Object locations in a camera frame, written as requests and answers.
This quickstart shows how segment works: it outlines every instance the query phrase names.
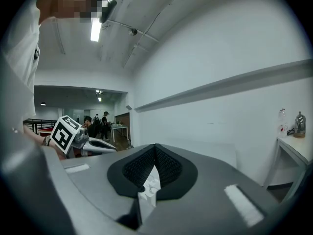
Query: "black railing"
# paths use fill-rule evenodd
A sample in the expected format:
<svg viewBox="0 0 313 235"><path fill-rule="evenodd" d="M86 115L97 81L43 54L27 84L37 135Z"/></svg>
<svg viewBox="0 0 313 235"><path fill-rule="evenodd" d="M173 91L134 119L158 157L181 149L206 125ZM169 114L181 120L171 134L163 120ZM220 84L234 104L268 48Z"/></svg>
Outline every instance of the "black railing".
<svg viewBox="0 0 313 235"><path fill-rule="evenodd" d="M23 123L29 127L34 133L38 134L38 130L53 128L56 124L56 120L43 120L43 119L28 119Z"/></svg>

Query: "desk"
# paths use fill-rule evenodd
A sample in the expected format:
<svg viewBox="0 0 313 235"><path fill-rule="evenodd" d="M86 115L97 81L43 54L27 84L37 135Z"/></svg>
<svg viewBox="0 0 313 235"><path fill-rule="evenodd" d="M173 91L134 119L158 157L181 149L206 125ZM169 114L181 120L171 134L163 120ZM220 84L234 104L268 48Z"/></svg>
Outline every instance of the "desk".
<svg viewBox="0 0 313 235"><path fill-rule="evenodd" d="M122 129L122 136L124 134L123 129L126 128L126 135L128 140L128 126L126 125L111 125L111 138L113 138L113 142L115 143L115 136L114 136L114 130L116 129Z"/></svg>
<svg viewBox="0 0 313 235"><path fill-rule="evenodd" d="M306 134L303 139L297 139L292 135L286 138L277 138L277 148L274 155L274 161L265 180L264 187L267 188L271 183L277 169L281 151L287 152L290 157L298 164L297 176L290 190L283 201L290 199L299 188L308 169L312 168L313 162L313 139L311 135Z"/></svg>

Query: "black mesh pad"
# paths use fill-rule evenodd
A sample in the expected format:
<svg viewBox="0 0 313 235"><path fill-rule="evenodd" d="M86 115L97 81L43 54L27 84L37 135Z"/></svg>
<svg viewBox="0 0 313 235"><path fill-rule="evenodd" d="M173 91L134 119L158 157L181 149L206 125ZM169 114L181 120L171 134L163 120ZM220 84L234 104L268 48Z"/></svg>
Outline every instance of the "black mesh pad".
<svg viewBox="0 0 313 235"><path fill-rule="evenodd" d="M113 163L107 177L119 195L136 198L153 166L161 184L157 200L179 199L197 180L198 170L193 163L160 144L151 144Z"/></svg>

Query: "bottle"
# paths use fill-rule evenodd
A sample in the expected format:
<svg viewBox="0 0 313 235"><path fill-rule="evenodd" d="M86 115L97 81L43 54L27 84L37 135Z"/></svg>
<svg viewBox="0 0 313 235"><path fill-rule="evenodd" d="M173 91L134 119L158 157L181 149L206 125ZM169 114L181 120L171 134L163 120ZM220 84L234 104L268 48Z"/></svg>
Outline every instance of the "bottle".
<svg viewBox="0 0 313 235"><path fill-rule="evenodd" d="M285 138L287 136L287 118L285 109L282 109L278 113L278 128L277 128L277 137Z"/></svg>

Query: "ceiling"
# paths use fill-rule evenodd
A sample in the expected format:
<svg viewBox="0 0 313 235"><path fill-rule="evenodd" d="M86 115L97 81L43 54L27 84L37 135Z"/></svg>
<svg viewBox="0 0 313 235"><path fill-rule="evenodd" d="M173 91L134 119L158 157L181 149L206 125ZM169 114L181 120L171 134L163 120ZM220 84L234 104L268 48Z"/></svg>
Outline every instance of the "ceiling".
<svg viewBox="0 0 313 235"><path fill-rule="evenodd" d="M96 89L67 86L35 86L34 95L36 106L40 105L41 102L45 102L50 107L80 109L79 106L81 105L113 105L122 94L103 91L101 95L98 95Z"/></svg>
<svg viewBox="0 0 313 235"><path fill-rule="evenodd" d="M175 25L216 0L116 0L110 20L146 32L128 34L129 28L114 22L102 24L99 42L90 40L91 21L51 19L40 28L42 59L73 55L94 59L103 68L133 70Z"/></svg>

